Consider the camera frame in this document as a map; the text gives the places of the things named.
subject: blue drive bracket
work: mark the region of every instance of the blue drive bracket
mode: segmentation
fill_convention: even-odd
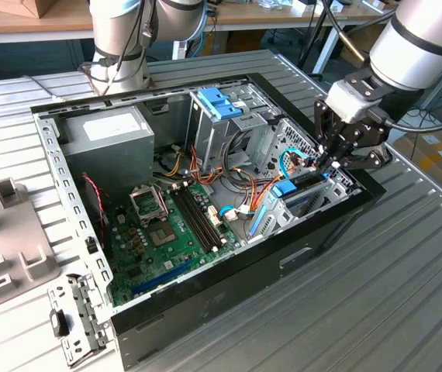
[[[218,88],[199,89],[198,96],[218,120],[242,115],[242,110],[233,106],[229,97]]]

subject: ventilation grille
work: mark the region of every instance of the ventilation grille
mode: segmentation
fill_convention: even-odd
[[[264,225],[262,226],[261,229],[261,234],[264,235],[266,233],[266,230],[268,230],[269,225],[271,224],[271,222],[273,221],[273,219],[275,219],[274,216],[270,215],[267,219],[266,222],[264,223]]]

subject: yellow wire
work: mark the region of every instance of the yellow wire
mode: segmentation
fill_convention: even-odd
[[[181,154],[178,153],[178,157],[176,158],[176,163],[174,165],[174,168],[171,170],[171,172],[166,173],[165,176],[170,177],[170,176],[176,174],[176,172],[178,172],[178,169],[180,167],[180,158],[181,158]]]

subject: motherboard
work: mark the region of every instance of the motherboard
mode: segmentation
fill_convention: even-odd
[[[158,193],[163,205],[156,200]],[[228,257],[239,247],[234,233],[213,209],[202,186],[195,183],[143,193],[107,213],[110,246],[105,254],[114,274],[114,304],[122,305],[181,274]],[[148,219],[151,214],[157,217]],[[206,222],[209,226],[200,230],[199,225]]]

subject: ram slot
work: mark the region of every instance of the ram slot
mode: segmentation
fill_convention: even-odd
[[[185,200],[188,203],[189,208],[196,211],[195,215],[199,217],[199,222],[202,224],[202,229],[209,237],[210,242],[215,246],[220,247],[221,239],[218,237],[218,234],[212,227],[211,222],[207,219],[207,217],[205,217],[205,214],[202,212],[199,205],[195,202],[193,195],[188,190],[185,191]]]
[[[206,253],[212,251],[213,247],[221,247],[221,239],[211,226],[209,220],[202,213],[200,207],[195,203],[193,196],[188,190],[180,190],[173,195],[173,201],[180,213],[185,218],[188,226],[193,231]]]
[[[188,206],[185,204],[185,201],[177,194],[172,195],[173,202],[178,207],[181,215],[185,219],[190,227],[190,230],[194,233],[197,240],[200,242],[200,245],[204,249],[205,252],[210,252],[212,250],[212,245],[210,245],[209,240],[204,236],[202,230],[199,228],[195,219],[191,215],[191,211],[188,209]]]

